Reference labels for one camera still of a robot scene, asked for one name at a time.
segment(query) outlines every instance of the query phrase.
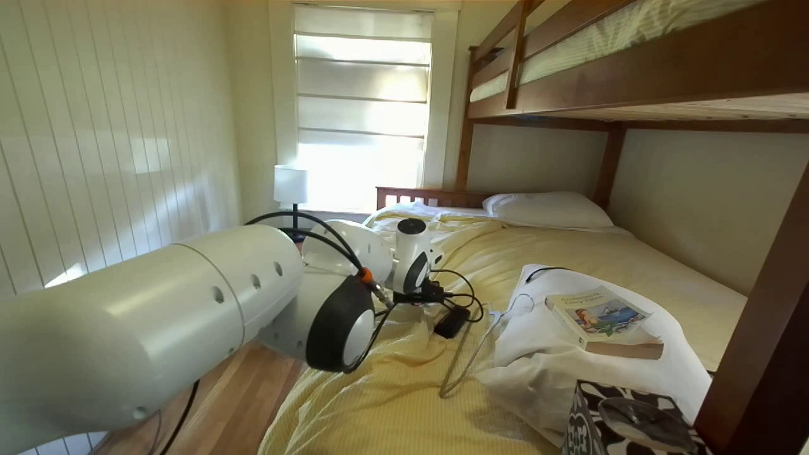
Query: magazine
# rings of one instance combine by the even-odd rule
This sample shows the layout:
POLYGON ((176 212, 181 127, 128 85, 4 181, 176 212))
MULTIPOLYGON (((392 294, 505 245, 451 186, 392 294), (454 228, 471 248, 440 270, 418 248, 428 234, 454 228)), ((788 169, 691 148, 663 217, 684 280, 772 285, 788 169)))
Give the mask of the magazine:
POLYGON ((587 351, 636 358, 663 357, 663 341, 643 327, 649 313, 604 285, 549 296, 547 305, 577 334, 587 351))

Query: wooden paneled wall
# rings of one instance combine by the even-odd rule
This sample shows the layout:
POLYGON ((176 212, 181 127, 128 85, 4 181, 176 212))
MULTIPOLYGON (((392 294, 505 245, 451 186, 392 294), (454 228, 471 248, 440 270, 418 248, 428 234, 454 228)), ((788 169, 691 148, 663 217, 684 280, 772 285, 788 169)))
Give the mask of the wooden paneled wall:
POLYGON ((221 2, 0 0, 0 300, 233 222, 221 2))

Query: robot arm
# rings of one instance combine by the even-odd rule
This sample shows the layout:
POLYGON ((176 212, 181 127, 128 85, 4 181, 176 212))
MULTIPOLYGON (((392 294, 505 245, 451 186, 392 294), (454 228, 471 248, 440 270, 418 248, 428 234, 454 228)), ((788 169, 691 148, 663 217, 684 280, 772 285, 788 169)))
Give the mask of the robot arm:
POLYGON ((0 452, 128 427, 258 334, 351 371, 372 343, 372 294, 303 272, 289 234, 251 226, 3 300, 0 452))

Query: wooden floor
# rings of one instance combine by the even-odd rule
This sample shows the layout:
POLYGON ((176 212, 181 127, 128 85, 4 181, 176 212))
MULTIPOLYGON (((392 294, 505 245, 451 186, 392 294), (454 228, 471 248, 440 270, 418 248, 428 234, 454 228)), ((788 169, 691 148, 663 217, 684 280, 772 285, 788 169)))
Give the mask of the wooden floor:
MULTIPOLYGON (((260 343, 247 343, 237 357, 209 371, 198 389, 194 406, 169 452, 256 452, 282 397, 299 380, 300 363, 260 343)), ((190 391, 180 394, 161 415, 133 429, 107 434, 99 455, 161 452, 190 391)))

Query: yellow bedsheet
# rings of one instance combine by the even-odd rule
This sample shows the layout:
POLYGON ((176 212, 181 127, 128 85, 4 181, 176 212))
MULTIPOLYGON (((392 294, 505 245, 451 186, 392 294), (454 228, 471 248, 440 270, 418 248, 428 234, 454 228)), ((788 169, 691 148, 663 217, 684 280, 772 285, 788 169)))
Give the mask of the yellow bedsheet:
MULTIPOLYGON (((433 232, 447 258, 444 269, 468 275, 491 310, 507 305, 526 262, 567 266, 663 303, 681 319, 708 370, 715 370, 743 305, 743 296, 621 229, 531 229, 464 214, 433 217, 433 232)), ((442 282, 462 291, 451 275, 442 282)), ((438 397, 461 337, 435 337, 433 324, 433 310, 399 305, 353 375, 305 371, 260 452, 556 452, 539 433, 495 406, 473 375, 452 397, 438 397)), ((471 332, 461 358, 468 358, 482 332, 486 324, 471 332)))

